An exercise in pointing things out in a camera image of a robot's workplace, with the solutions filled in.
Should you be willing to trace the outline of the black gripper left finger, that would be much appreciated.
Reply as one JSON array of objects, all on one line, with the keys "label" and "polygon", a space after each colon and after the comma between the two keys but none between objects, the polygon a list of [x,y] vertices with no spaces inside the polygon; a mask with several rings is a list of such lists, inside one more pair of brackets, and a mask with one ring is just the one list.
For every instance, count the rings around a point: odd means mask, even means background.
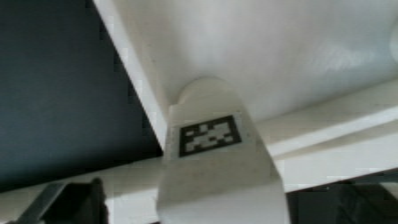
[{"label": "black gripper left finger", "polygon": [[13,224],[108,224],[102,182],[45,186]]}]

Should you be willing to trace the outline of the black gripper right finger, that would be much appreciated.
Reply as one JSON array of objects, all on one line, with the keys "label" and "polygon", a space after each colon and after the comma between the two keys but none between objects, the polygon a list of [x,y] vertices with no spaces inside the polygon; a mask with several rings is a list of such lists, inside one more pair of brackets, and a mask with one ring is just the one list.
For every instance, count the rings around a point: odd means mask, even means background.
[{"label": "black gripper right finger", "polygon": [[398,198],[378,183],[342,182],[287,194],[291,224],[398,224]]}]

